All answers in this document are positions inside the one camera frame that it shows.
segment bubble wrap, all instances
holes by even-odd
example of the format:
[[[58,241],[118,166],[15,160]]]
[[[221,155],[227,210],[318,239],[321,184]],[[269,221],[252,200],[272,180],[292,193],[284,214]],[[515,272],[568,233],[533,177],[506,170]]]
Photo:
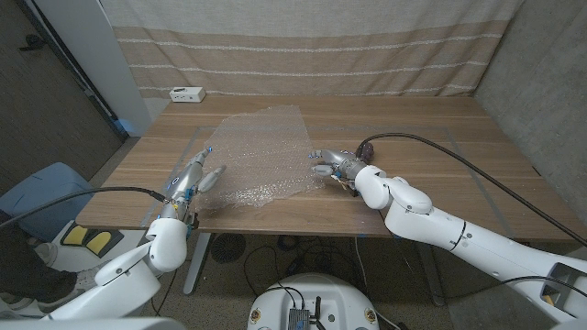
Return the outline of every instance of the bubble wrap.
[[[223,164],[227,169],[211,191],[197,195],[197,209],[229,204],[261,207],[324,186],[311,170],[312,144],[298,106],[233,115],[222,121],[205,145],[213,149],[205,173]]]

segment blue chair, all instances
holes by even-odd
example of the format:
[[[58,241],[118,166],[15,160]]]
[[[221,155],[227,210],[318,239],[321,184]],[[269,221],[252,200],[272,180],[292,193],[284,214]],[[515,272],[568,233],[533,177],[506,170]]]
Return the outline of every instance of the blue chair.
[[[56,198],[92,188],[75,170],[57,162],[32,174],[0,197],[0,209],[12,216],[21,215]],[[72,198],[22,219],[18,224],[32,236],[50,242],[91,199],[91,194]]]

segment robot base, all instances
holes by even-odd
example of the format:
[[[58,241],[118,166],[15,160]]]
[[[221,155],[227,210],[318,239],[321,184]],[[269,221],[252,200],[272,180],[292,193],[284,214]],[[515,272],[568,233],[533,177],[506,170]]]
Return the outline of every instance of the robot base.
[[[326,330],[379,329],[372,303],[361,291],[343,280],[326,274],[306,273],[283,279],[281,284],[297,289],[304,296],[304,309],[308,312],[293,310],[292,314],[313,316],[316,312],[316,297],[321,298],[319,321]],[[270,289],[278,287],[276,283]],[[289,292],[295,299],[297,309],[301,309],[300,295],[292,290]],[[288,324],[290,309],[293,308],[292,298],[285,290],[266,291],[253,303],[247,329],[318,329],[316,324],[308,322]]]

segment white box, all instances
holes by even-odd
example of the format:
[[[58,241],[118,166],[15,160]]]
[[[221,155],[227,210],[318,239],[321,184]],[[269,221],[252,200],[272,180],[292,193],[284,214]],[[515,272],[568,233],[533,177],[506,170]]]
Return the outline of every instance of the white box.
[[[202,87],[173,87],[169,92],[174,102],[202,102],[205,96],[204,88]]]

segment white robotic arm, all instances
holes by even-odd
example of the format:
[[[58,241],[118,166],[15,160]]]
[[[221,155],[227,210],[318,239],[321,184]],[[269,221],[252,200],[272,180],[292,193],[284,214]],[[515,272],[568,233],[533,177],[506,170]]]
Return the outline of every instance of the white robotic arm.
[[[548,277],[587,291],[587,261],[523,246],[439,210],[404,179],[386,178],[383,170],[367,166],[348,152],[317,150],[310,157],[326,162],[315,167],[316,173],[344,180],[370,208],[389,206],[385,225],[397,236],[444,248],[499,281]],[[587,318],[587,298],[564,285],[540,278],[507,285],[557,322]]]
[[[98,319],[125,316],[146,303],[161,287],[158,276],[185,261],[188,214],[192,195],[208,192],[225,166],[202,178],[210,148],[198,153],[168,188],[158,219],[150,224],[150,242],[108,262],[95,276],[96,287],[68,302],[44,319]]]

